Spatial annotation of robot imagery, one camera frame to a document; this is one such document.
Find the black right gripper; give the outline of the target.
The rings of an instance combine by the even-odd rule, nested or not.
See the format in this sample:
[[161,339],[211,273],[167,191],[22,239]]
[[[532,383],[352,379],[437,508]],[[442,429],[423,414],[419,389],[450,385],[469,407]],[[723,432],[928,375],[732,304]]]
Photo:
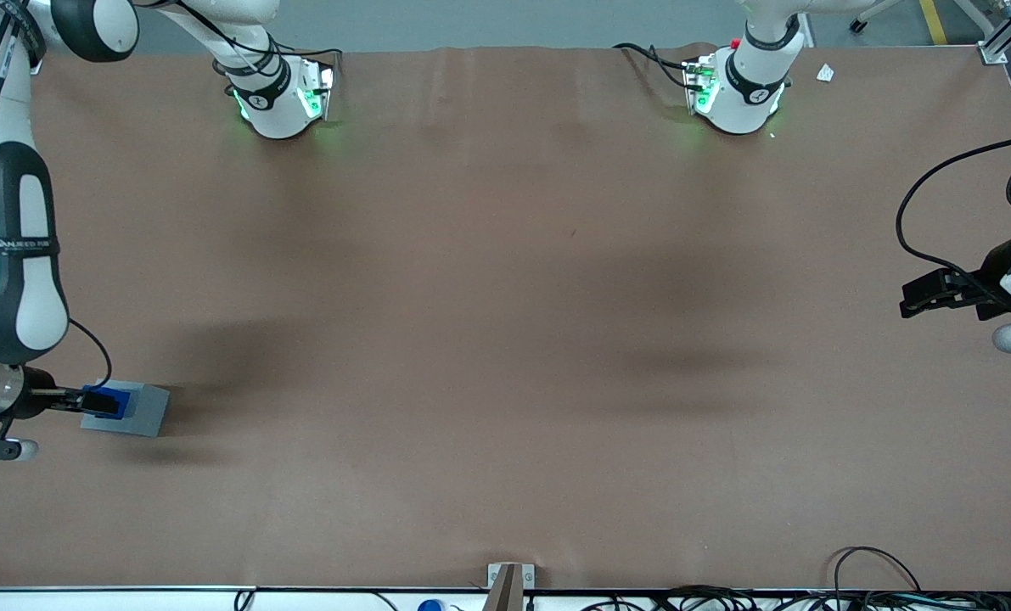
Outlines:
[[78,388],[58,388],[54,377],[34,367],[20,367],[23,373],[21,392],[11,406],[11,414],[16,420],[29,420],[44,410],[77,412],[96,418],[119,418],[121,402],[109,395],[87,395]]

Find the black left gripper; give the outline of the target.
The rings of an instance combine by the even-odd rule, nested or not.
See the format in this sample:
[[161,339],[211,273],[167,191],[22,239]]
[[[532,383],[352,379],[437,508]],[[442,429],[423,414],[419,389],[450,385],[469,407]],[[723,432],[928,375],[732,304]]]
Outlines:
[[940,309],[960,309],[975,305],[979,321],[1011,314],[1011,295],[1002,289],[1001,281],[1011,267],[1011,238],[994,247],[972,276],[983,288],[979,293],[973,283],[951,268],[936,268],[902,286],[902,301],[898,305],[901,318]]

